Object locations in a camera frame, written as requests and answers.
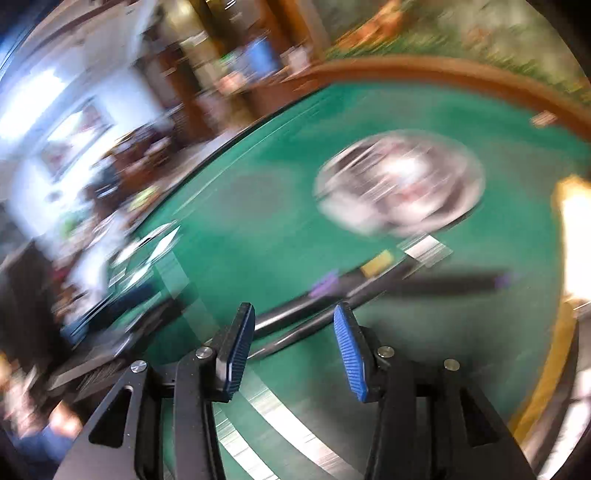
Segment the black marker pen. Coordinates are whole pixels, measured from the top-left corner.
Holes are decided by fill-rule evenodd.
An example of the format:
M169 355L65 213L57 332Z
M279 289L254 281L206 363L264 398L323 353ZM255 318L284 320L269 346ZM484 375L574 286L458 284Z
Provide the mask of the black marker pen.
M352 308L363 305L412 275L419 266L417 260L405 257L396 265L380 267L379 273L370 277L363 275L361 267L329 276L301 296L260 314L256 319L254 337L261 339L301 321L276 339L279 345L299 342L332 322L336 304L346 302Z

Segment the mahjong table centre control panel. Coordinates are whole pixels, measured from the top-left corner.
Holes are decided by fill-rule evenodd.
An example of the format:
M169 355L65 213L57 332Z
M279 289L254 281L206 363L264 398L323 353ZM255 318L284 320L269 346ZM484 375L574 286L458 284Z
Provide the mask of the mahjong table centre control panel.
M465 217L485 186L480 161L463 144L394 130L363 138L325 162L314 193L318 210L349 231L406 238Z

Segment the wooden counter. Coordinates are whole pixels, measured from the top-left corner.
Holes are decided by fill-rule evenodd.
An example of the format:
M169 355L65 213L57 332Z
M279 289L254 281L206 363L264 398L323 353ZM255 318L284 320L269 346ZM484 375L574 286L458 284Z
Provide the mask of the wooden counter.
M590 139L590 109L542 83L497 67L466 59L437 56L370 56L332 60L281 77L273 75L246 86L243 93L257 117L338 82L411 81L451 85L531 108L548 111L557 123L584 140Z

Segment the artificial flower display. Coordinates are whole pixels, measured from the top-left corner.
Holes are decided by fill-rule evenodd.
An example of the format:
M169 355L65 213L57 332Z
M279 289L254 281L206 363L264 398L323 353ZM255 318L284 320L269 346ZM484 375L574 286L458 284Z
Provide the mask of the artificial flower display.
M329 59L461 58L537 80L588 107L590 79L527 1L322 1Z

